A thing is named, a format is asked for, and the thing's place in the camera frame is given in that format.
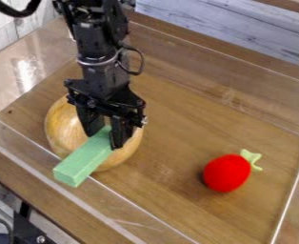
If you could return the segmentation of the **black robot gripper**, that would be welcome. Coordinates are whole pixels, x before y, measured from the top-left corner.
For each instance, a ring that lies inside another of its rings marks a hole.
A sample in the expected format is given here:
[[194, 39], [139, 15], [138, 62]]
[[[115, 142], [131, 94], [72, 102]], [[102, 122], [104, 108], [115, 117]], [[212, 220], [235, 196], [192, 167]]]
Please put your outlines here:
[[111, 117], [111, 146], [120, 149], [134, 135], [134, 127], [144, 126], [146, 100], [130, 88], [131, 75], [140, 75], [128, 62], [78, 61], [83, 78], [68, 79], [68, 102], [76, 107], [86, 135], [92, 137], [104, 127], [104, 116]]

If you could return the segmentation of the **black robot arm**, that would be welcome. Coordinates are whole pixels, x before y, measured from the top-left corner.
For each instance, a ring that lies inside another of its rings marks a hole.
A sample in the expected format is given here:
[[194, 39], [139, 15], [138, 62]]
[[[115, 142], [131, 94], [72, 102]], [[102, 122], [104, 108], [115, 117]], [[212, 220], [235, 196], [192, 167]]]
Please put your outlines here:
[[66, 81], [68, 102], [76, 107], [84, 132], [95, 135], [111, 127], [111, 147], [119, 149], [146, 124], [146, 100], [131, 90], [128, 54], [138, 51], [124, 43], [128, 18], [119, 0], [52, 0], [64, 16], [78, 45], [80, 79]]

